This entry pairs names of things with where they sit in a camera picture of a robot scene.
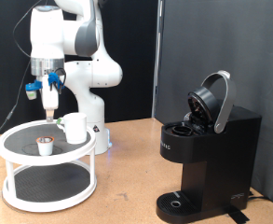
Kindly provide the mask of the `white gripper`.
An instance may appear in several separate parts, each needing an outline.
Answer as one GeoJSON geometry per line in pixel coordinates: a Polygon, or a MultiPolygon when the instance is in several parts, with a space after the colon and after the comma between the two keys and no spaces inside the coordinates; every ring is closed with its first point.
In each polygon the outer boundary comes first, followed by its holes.
{"type": "Polygon", "coordinates": [[[59,95],[57,90],[48,83],[48,75],[42,76],[42,103],[46,109],[46,120],[52,122],[54,117],[54,109],[59,106],[59,95]]]}

